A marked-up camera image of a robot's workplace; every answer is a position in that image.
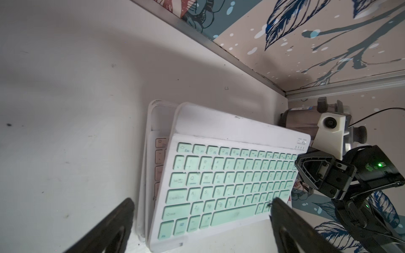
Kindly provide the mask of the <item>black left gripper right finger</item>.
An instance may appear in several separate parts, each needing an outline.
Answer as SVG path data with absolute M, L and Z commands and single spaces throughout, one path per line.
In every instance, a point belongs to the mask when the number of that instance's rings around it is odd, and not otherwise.
M 269 206 L 273 234 L 280 253 L 339 252 L 280 198 L 275 198 Z

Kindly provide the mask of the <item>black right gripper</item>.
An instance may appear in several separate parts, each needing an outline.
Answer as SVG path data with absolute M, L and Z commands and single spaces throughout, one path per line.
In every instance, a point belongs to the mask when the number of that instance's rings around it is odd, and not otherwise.
M 355 166 L 318 149 L 298 155 L 295 167 L 308 186 L 334 200 L 344 199 L 357 172 Z

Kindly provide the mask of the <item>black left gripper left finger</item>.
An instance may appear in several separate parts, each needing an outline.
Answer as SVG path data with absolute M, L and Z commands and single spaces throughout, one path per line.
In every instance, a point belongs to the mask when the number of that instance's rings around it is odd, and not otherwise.
M 67 253 L 124 253 L 134 221 L 134 202 L 127 198 Z

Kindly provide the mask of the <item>green keyboard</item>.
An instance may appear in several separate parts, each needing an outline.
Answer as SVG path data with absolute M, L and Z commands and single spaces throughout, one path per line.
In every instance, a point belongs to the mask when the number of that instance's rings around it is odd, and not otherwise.
M 287 202 L 309 135 L 185 102 L 177 105 L 147 245 L 163 253 L 268 218 Z

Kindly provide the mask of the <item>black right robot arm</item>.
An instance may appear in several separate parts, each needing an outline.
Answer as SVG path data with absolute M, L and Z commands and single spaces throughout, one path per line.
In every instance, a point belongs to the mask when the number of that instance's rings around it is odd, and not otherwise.
M 310 188 L 329 198 L 318 210 L 332 218 L 316 230 L 339 250 L 403 253 L 396 232 L 400 218 L 384 189 L 402 187 L 405 178 L 377 145 L 354 148 L 341 160 L 310 148 L 295 165 Z

